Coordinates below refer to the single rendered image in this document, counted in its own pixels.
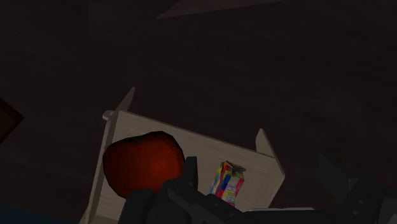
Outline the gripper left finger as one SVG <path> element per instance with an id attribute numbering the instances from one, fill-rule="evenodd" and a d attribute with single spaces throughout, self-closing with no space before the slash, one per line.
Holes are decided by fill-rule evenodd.
<path id="1" fill-rule="evenodd" d="M 118 224 L 258 224 L 213 194 L 198 190 L 196 157 L 187 157 L 181 178 L 167 180 L 158 194 L 128 194 Z"/>

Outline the colourful small carton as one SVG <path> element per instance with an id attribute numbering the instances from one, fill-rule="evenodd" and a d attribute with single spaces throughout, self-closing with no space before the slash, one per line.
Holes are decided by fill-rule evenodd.
<path id="1" fill-rule="evenodd" d="M 244 171 L 245 168 L 229 161 L 220 163 L 209 193 L 234 206 L 244 183 Z"/>

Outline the beige wooden table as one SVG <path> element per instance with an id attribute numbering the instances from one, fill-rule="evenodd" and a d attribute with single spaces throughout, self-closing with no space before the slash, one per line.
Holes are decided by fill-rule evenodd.
<path id="1" fill-rule="evenodd" d="M 162 130 L 174 137 L 182 148 L 184 156 L 197 157 L 200 192 L 209 193 L 216 168 L 221 162 L 229 161 L 246 168 L 244 183 L 236 200 L 237 209 L 248 211 L 252 208 L 269 207 L 284 181 L 285 173 L 263 129 L 258 131 L 255 150 L 236 146 L 130 113 L 128 108 L 134 91 L 131 88 L 116 109 L 103 113 L 106 126 L 99 152 L 101 155 L 113 142 Z M 125 200 L 108 185 L 104 177 L 102 161 L 99 160 L 88 206 L 79 224 L 117 224 L 124 203 Z"/>

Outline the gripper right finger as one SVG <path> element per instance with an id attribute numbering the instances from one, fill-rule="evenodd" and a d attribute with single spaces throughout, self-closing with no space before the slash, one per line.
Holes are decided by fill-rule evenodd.
<path id="1" fill-rule="evenodd" d="M 317 154 L 316 178 L 337 201 L 331 224 L 375 224 L 387 192 L 379 179 L 358 174 L 328 153 Z"/>

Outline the red apple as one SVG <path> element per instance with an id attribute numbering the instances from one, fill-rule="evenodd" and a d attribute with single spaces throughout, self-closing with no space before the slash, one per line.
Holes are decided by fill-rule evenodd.
<path id="1" fill-rule="evenodd" d="M 181 178 L 185 156 L 172 135 L 154 131 L 112 143 L 102 164 L 108 185 L 125 199 L 140 189 L 158 193 L 165 181 Z"/>

